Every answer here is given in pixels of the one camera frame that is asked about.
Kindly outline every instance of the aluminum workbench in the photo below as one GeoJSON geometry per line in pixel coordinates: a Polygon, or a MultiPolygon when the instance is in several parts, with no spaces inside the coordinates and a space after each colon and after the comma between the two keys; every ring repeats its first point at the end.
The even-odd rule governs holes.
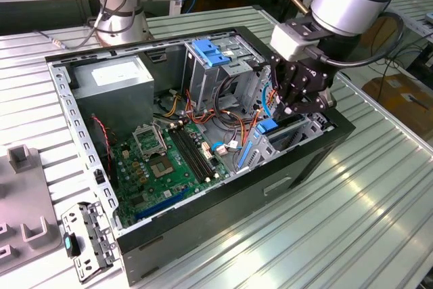
{"type": "MultiPolygon", "coordinates": [[[[149,20],[168,37],[273,20],[251,7],[149,20]]],[[[51,31],[68,44],[83,27],[51,31]]],[[[92,38],[87,47],[97,47],[92,38]]],[[[40,150],[55,213],[94,201],[36,34],[0,37],[0,148],[40,150]]],[[[342,76],[332,92],[354,133],[311,178],[134,288],[415,288],[433,266],[433,151],[342,76]]],[[[0,288],[80,288],[63,246],[0,277],[0,288]]],[[[119,261],[83,288],[127,288],[119,261]]]]}

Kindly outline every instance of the red wire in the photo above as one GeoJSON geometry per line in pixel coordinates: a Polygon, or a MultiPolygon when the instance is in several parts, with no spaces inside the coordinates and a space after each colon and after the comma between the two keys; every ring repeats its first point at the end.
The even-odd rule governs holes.
{"type": "Polygon", "coordinates": [[[104,137],[106,138],[106,147],[107,147],[107,156],[108,156],[108,170],[110,170],[111,158],[110,158],[110,144],[108,143],[107,131],[102,122],[96,117],[92,116],[92,119],[95,120],[101,127],[102,132],[104,133],[104,137]]]}

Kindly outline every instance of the connector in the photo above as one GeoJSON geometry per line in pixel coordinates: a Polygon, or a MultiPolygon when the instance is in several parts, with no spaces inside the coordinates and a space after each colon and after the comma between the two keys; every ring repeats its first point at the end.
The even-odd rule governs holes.
{"type": "Polygon", "coordinates": [[[228,151],[227,149],[225,149],[224,145],[219,146],[215,151],[218,153],[219,156],[224,156],[228,154],[228,151]]]}

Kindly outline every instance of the cardboard box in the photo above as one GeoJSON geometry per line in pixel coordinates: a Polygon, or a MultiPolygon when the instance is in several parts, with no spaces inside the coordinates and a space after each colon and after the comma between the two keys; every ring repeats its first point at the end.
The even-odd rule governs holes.
{"type": "MultiPolygon", "coordinates": [[[[363,87],[364,92],[373,99],[378,98],[381,79],[374,78],[363,87]]],[[[425,141],[433,137],[433,97],[406,75],[385,77],[379,103],[425,141]],[[425,105],[428,110],[412,101],[411,97],[425,105]]]]}

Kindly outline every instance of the metal bracket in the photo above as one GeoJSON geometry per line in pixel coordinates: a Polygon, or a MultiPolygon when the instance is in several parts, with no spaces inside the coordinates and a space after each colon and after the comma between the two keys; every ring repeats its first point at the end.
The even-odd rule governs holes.
{"type": "MultiPolygon", "coordinates": [[[[80,254],[72,257],[82,284],[113,266],[120,258],[116,241],[100,202],[81,202],[62,215],[69,236],[74,236],[80,254]]],[[[66,250],[71,242],[65,243],[66,250]]]]}

